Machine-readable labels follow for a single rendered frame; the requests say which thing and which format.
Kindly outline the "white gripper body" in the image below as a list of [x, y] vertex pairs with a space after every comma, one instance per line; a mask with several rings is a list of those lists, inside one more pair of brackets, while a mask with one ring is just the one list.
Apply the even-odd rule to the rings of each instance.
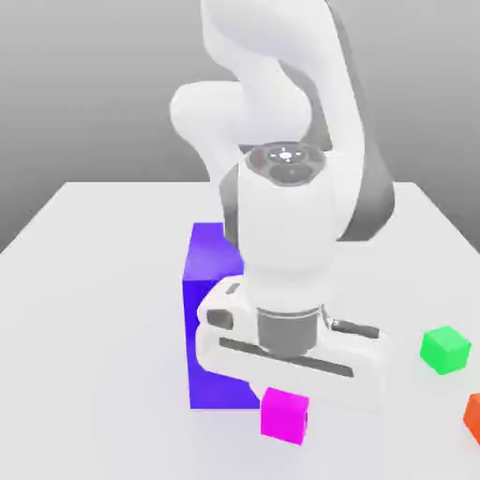
[[369, 412], [383, 405], [392, 340], [332, 331], [319, 326], [317, 345], [305, 356], [280, 359], [258, 347], [248, 336], [201, 323], [196, 332], [196, 354], [207, 371], [245, 381], [258, 398], [269, 387]]

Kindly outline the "small magenta cube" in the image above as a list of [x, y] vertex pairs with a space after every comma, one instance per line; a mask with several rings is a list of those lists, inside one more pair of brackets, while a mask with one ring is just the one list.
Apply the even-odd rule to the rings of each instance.
[[261, 434], [301, 445], [308, 428], [309, 398], [267, 388], [261, 402]]

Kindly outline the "small green cube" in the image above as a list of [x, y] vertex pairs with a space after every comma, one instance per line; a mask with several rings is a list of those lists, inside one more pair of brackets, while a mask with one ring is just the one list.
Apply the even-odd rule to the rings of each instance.
[[472, 343], [457, 330], [445, 325], [424, 333], [420, 357], [439, 375], [466, 367]]

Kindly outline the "small orange cube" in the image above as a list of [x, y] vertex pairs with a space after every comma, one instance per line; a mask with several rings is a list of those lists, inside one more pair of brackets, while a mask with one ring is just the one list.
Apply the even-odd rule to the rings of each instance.
[[463, 422], [480, 444], [480, 393], [471, 394], [463, 415]]

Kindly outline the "large purple box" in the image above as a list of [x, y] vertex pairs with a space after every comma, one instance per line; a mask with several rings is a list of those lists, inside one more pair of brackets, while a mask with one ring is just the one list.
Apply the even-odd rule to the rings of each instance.
[[189, 404], [193, 410], [257, 410], [260, 401], [246, 382], [204, 370], [197, 360], [197, 309], [225, 277], [243, 273], [238, 251], [223, 235], [220, 223], [192, 226], [182, 277]]

